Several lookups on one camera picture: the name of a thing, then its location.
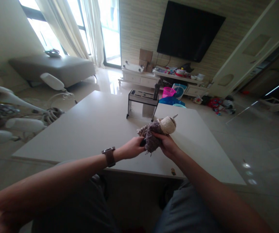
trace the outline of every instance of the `hand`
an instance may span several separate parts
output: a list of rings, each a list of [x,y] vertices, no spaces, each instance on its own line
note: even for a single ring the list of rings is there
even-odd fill
[[[122,159],[132,159],[144,152],[145,147],[140,147],[140,143],[144,137],[135,137],[124,144],[122,147],[114,150],[115,161]]]
[[[152,132],[152,134],[156,138],[162,140],[160,144],[160,148],[163,154],[165,154],[165,156],[168,157],[169,159],[172,159],[173,156],[175,156],[181,151],[181,149],[176,145],[176,143],[173,141],[170,135],[162,135],[155,132]]]

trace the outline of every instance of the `gray shorts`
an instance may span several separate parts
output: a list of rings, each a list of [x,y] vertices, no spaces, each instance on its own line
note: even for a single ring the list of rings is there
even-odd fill
[[[33,233],[120,232],[101,188],[89,180],[63,202],[34,219]],[[154,232],[222,232],[194,187],[184,182],[165,207]]]

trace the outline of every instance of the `stuffed animal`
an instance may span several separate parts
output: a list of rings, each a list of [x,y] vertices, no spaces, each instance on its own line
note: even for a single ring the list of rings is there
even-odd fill
[[[152,123],[145,125],[141,129],[137,130],[138,135],[141,137],[145,137],[146,139],[146,154],[154,152],[161,143],[161,140],[159,138],[156,138],[152,134],[152,132],[163,135],[173,133],[176,129],[176,122],[174,120],[175,117],[177,117],[177,114],[173,117],[157,119],[156,121],[153,121]]]

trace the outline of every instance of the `television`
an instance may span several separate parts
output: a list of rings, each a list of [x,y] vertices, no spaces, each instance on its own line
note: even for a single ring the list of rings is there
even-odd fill
[[[168,1],[157,52],[200,62],[225,19]]]

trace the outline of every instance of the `white curtain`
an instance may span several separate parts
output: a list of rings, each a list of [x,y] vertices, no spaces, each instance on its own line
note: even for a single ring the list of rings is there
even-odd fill
[[[89,54],[67,0],[36,0],[36,2],[68,54],[89,59]]]
[[[98,0],[80,0],[80,2],[92,61],[97,67],[105,68],[103,64],[104,42]]]

